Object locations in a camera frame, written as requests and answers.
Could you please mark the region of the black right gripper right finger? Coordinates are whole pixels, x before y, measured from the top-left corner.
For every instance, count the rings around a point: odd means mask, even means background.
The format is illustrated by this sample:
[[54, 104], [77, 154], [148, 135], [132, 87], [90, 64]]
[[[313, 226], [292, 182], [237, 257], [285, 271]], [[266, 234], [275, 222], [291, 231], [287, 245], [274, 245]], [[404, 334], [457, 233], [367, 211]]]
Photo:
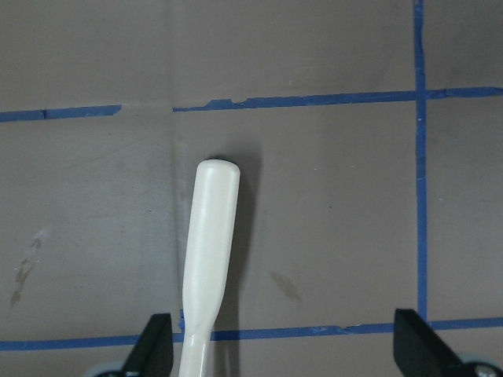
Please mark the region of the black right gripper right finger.
[[413, 309], [396, 309], [393, 357], [403, 376], [464, 376], [464, 363]]

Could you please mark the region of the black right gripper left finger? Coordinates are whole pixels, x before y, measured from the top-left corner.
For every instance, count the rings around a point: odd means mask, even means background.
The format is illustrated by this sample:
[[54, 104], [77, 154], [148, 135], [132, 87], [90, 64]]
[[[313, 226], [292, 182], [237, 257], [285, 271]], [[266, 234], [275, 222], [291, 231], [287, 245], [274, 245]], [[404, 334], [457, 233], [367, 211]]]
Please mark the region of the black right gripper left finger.
[[153, 314], [122, 367], [122, 376], [168, 377], [174, 365], [169, 313]]

